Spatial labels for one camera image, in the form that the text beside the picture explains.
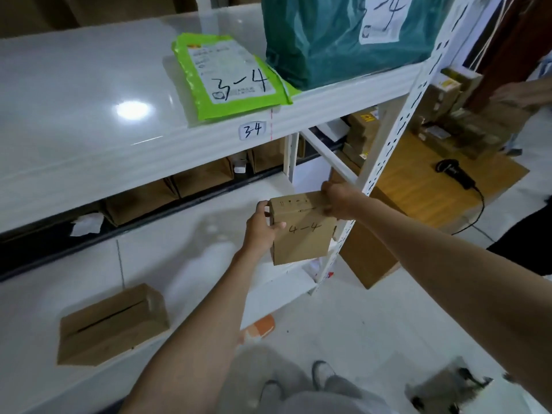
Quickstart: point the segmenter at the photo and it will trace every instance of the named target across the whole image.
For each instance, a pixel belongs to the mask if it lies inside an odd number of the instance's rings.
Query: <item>floor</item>
[[[541,208],[552,194],[552,112],[542,110],[532,118],[520,142],[524,153],[517,160],[530,173],[493,202],[477,223],[493,239]],[[312,190],[305,184],[307,178],[298,180],[301,186],[296,189]],[[459,237],[481,247],[491,244],[474,228]],[[310,389],[310,368],[317,359],[328,361],[338,374],[381,395],[401,414],[416,412],[407,398],[413,387],[459,359],[478,377],[503,373],[406,271],[396,271],[369,290],[340,258],[334,272],[312,296],[303,295],[274,313],[276,329],[261,345],[238,350],[221,394],[220,413],[253,412],[263,383],[272,377],[289,392]],[[60,406],[66,412],[81,412],[80,402],[91,392],[95,394],[88,397],[108,401],[113,384],[124,381],[125,375],[136,375],[142,367],[134,363],[115,374],[95,376],[86,386],[33,413],[57,413]]]

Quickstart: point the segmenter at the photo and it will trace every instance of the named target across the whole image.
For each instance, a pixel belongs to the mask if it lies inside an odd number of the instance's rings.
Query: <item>shoe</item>
[[[283,400],[284,388],[280,385],[280,382],[270,379],[264,383],[263,390],[260,392],[259,402],[264,398],[269,400]]]
[[[335,371],[324,361],[316,361],[313,363],[313,386],[314,389],[320,391],[324,389],[326,381],[335,376]]]

